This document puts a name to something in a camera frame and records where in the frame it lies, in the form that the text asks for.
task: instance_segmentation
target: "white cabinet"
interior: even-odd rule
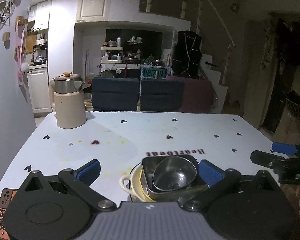
[[[28,85],[34,113],[50,113],[48,69],[39,68],[28,73]]]
[[[35,13],[37,10],[37,6],[30,6],[30,11],[29,11],[29,17],[28,17],[28,22],[32,22],[35,20]]]
[[[77,22],[107,21],[111,0],[79,0]]]
[[[37,4],[34,22],[35,31],[48,29],[51,1],[48,0]]]

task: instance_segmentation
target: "black heart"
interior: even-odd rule
[[[25,167],[25,170],[28,170],[30,172],[31,171],[31,165]]]

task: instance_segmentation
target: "white desk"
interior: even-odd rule
[[[11,162],[0,182],[0,194],[4,188],[18,189],[29,165],[44,175],[56,175],[98,159],[101,174],[90,187],[119,205],[128,197],[119,178],[148,155],[190,153],[198,161],[207,159],[222,169],[254,175],[265,168],[253,164],[250,153],[270,153],[272,145],[236,115],[87,112],[84,125],[67,130],[57,126],[54,114],[43,120]],[[92,145],[95,140],[100,143]],[[278,176],[269,171],[277,181]]]

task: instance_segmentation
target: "lower cabinet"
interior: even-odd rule
[[[28,85],[34,113],[50,113],[48,68],[28,72]]]

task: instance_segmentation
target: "chair backrest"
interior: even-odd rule
[[[176,112],[182,105],[184,84],[164,79],[143,79],[141,111]]]
[[[95,77],[91,82],[95,111],[136,111],[139,99],[138,78]]]
[[[213,86],[210,81],[193,78],[168,76],[168,80],[185,84],[182,106],[179,112],[209,113],[213,104]]]

